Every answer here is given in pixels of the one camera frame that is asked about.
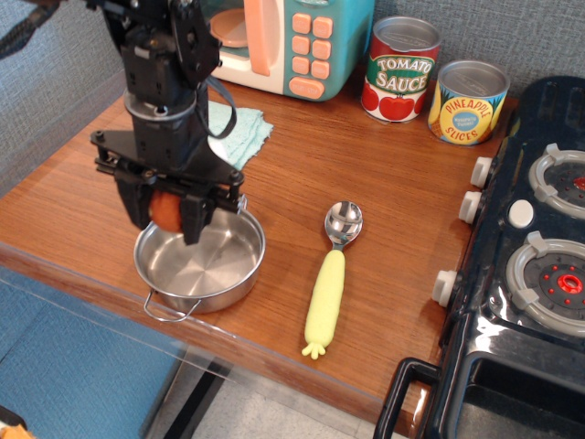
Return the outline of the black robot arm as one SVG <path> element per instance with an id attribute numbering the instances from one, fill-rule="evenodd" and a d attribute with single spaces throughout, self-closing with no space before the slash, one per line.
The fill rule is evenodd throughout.
<path id="1" fill-rule="evenodd" d="M 238 212 L 243 174 L 210 148 L 224 139 L 209 126 L 208 91 L 233 99 L 212 72 L 221 42 L 198 1 L 89 1 L 100 9 L 123 64 L 130 131 L 96 131 L 99 171 L 113 176 L 131 222 L 150 223 L 199 242 L 216 209 Z"/>

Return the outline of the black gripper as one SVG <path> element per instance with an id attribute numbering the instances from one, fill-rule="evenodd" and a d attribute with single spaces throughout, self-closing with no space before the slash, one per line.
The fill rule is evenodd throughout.
<path id="1" fill-rule="evenodd" d="M 114 177 L 134 226 L 151 222 L 149 206 L 155 190 L 183 197 L 179 203 L 186 245 L 197 244 L 215 209 L 241 210 L 243 174 L 210 148 L 208 138 L 222 139 L 237 121 L 235 111 L 219 134 L 211 132 L 206 91 L 196 91 L 178 105 L 144 102 L 126 91 L 123 103 L 131 115 L 130 131 L 95 131 L 99 171 Z"/>

